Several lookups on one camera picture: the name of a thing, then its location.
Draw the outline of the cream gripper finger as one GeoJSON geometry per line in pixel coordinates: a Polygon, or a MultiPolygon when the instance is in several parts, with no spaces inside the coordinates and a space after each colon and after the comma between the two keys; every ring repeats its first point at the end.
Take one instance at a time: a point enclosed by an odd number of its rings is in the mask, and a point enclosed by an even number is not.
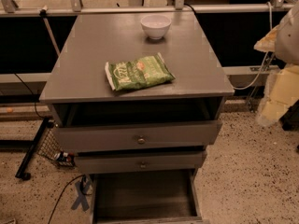
{"type": "Polygon", "coordinates": [[[278,26],[275,26],[262,39],[257,41],[253,48],[260,52],[274,52],[276,48],[277,34],[278,26]]]}
{"type": "Polygon", "coordinates": [[[268,76],[256,121],[263,127],[277,123],[299,100],[299,66],[287,64],[268,76]]]}

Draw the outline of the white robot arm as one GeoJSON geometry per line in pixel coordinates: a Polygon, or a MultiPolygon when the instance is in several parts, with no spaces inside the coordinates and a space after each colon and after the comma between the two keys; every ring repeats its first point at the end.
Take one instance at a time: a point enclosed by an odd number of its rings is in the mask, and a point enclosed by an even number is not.
{"type": "Polygon", "coordinates": [[[257,122],[267,127],[282,118],[299,100],[299,1],[254,48],[273,52],[286,65],[266,80],[265,95],[258,107],[257,122]]]}

